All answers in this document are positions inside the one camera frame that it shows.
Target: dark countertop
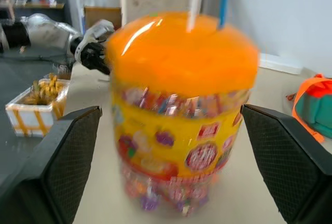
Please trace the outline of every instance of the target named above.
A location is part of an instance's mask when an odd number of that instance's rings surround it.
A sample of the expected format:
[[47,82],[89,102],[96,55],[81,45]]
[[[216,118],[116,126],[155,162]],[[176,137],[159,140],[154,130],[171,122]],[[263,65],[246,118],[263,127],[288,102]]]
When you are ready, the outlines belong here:
[[[39,61],[39,55],[51,61]],[[42,140],[40,137],[16,137],[5,105],[30,87],[34,80],[53,72],[53,61],[63,62],[65,55],[57,50],[42,49],[29,49],[23,55],[18,50],[0,54],[0,183]]]

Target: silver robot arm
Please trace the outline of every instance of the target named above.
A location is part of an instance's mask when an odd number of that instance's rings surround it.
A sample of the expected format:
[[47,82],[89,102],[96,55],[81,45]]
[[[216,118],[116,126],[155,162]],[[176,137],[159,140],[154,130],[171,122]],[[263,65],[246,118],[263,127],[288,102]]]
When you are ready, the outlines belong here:
[[83,36],[66,23],[55,22],[44,14],[33,14],[19,22],[0,26],[0,51],[21,46],[54,47],[75,57],[88,69],[109,74],[104,46],[99,39],[114,32],[113,24],[101,20]]

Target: candy jar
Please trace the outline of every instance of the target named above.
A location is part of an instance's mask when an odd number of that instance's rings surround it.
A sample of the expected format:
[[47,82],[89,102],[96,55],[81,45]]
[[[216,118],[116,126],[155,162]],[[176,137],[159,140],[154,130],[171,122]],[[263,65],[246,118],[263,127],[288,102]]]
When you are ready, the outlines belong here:
[[258,69],[258,51],[230,25],[186,12],[135,20],[111,36],[114,140],[124,188],[145,211],[189,216],[229,161]]

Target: table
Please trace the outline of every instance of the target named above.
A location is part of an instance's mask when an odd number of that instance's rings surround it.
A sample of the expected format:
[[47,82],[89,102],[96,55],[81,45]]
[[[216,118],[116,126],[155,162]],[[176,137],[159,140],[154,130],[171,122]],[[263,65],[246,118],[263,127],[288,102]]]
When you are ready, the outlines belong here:
[[[285,223],[257,168],[244,124],[209,203],[197,214],[191,218],[161,217],[136,207],[122,190],[107,80],[107,76],[97,71],[89,71],[79,64],[74,66],[66,112],[91,105],[100,105],[103,111],[90,176],[74,224],[167,224],[170,221],[181,224]],[[261,68],[250,103],[282,111],[284,90],[290,84],[299,85],[302,80],[300,76]]]
[[27,50],[23,55],[19,55],[18,50],[12,50],[0,56],[0,184],[42,141],[41,137],[16,137],[5,105],[30,87],[34,80],[53,71],[52,62],[36,61],[34,58],[49,54],[54,55],[52,59],[57,61],[65,59],[59,51],[43,49]]

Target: printed label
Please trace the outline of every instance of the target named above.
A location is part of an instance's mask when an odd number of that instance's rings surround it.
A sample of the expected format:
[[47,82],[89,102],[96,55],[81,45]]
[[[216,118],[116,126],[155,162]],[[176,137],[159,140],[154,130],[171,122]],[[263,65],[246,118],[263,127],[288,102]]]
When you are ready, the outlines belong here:
[[197,139],[214,137],[217,134],[218,130],[219,130],[218,122],[208,125],[202,125],[202,128],[198,133]]
[[192,150],[187,159],[187,166],[193,171],[201,171],[211,165],[217,156],[215,144],[204,144]]

